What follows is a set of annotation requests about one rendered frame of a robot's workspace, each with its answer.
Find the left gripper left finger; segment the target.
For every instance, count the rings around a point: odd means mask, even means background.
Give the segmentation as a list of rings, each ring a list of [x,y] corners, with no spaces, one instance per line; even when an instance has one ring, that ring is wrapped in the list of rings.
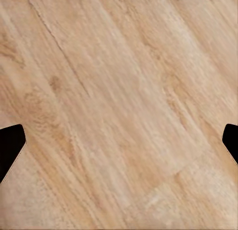
[[[0,183],[26,143],[21,124],[0,129]]]

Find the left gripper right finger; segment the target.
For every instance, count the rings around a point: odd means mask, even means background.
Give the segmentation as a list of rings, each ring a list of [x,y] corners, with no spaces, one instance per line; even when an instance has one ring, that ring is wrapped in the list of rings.
[[[226,124],[222,141],[238,164],[238,126]]]

